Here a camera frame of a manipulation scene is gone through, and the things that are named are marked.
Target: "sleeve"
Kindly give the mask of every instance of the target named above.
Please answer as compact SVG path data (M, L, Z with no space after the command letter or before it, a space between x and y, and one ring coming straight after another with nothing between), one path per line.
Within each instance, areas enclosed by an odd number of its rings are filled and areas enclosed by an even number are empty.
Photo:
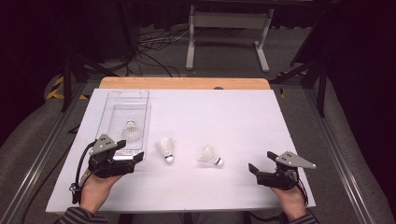
M80 207L67 208L64 216L56 220L54 224L96 224L108 223L106 217L93 215Z
M290 224L319 224L319 222L312 215L306 215L290 222Z

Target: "gray carpet floor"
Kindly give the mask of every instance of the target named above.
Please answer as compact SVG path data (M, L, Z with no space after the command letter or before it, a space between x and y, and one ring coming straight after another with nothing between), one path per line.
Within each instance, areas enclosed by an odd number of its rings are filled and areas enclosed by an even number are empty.
M264 44L264 52L270 66L270 72L261 71L256 52L252 47L257 32L244 30L238 35L230 35L231 31L203 30L197 36L194 68L185 70L188 41L181 38L177 42L161 50L146 52L163 65L175 67L183 77L262 77L273 79L279 72L289 71L289 63L303 43L310 29L271 29ZM150 58L136 55L136 59L144 63L156 64ZM160 66L139 66L135 61L129 64L130 76L167 76ZM175 69L169 68L174 76L178 76ZM125 76L125 68L116 73ZM101 75L91 75L84 94L90 95L100 83ZM57 76L43 91L45 97ZM353 203L348 197L345 185L340 177L332 156L326 136L320 129L315 117L315 109L310 106L306 90L298 85L298 78L292 79L288 85L272 86L276 93L281 111L288 125L291 138L297 152L302 157L318 165L317 170L308 171L308 181L313 191L317 206L312 208L313 213L321 223L360 223L355 213ZM283 88L284 95L280 95L279 88ZM89 100L78 100L73 110L63 125L59 137L44 168L40 171L38 179L32 180L35 187L29 194L28 200L44 177L61 158L67 147L72 143L74 134L68 131L77 127L84 115ZM47 141L57 118L61 116L63 101L48 99L47 102L32 113L8 140L2 145L0 151L0 214L5 214L9 204L13 201L23 179L35 162L37 154ZM340 147L341 153L353 174L361 197L376 223L395 223L389 210L387 198L375 181L370 169L367 167L359 147L349 130L347 120L341 106L338 104L331 82L328 82L325 100L326 122L329 124L334 139ZM52 193L54 183L62 169L62 162L57 166L43 188L33 200L24 223L52 223L57 215L45 212L47 202ZM23 209L18 211L15 223L20 223ZM280 210L254 211L260 217L277 216ZM105 214L110 223L117 223L118 214Z

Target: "shuttlecock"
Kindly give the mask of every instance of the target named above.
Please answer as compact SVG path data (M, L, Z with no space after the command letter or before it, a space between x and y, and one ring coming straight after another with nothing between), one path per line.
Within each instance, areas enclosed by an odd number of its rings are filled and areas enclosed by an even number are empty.
M136 129L136 125L134 124L134 121L131 119L129 119L126 122L126 126L123 131L124 131L125 140L127 141L134 141L140 138L140 132Z
M207 146L201 156L198 158L198 161L205 161L213 163L217 166L221 166L224 162L223 160L215 153L213 148Z
M166 162L171 163L174 159L172 155L172 138L165 137L160 141L156 142L155 145L165 157Z

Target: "white tabletop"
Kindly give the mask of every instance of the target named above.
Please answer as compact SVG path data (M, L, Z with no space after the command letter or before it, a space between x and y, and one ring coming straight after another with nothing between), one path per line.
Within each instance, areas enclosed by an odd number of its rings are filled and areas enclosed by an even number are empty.
M114 89L94 91L78 135L64 163L47 212L64 212L71 204L70 184L78 160L94 141ZM252 163L273 173L276 164L267 151L296 153L273 91L150 90L150 117L146 158L133 174L125 175L112 189L101 211L120 213L257 210L279 207L275 194L259 186L248 170ZM154 143L174 140L173 163L166 163ZM210 145L224 160L220 167L198 161ZM88 166L87 155L82 172ZM305 174L300 169L315 206Z

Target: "transparent tray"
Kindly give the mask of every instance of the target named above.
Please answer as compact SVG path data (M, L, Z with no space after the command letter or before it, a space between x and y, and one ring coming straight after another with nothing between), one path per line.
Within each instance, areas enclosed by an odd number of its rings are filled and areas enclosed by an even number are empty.
M128 122L134 123L139 137L129 140ZM145 140L149 128L149 92L148 91L112 91L106 99L105 110L96 138L103 133L114 141L127 140L126 147L116 152L115 160L129 160L145 151Z

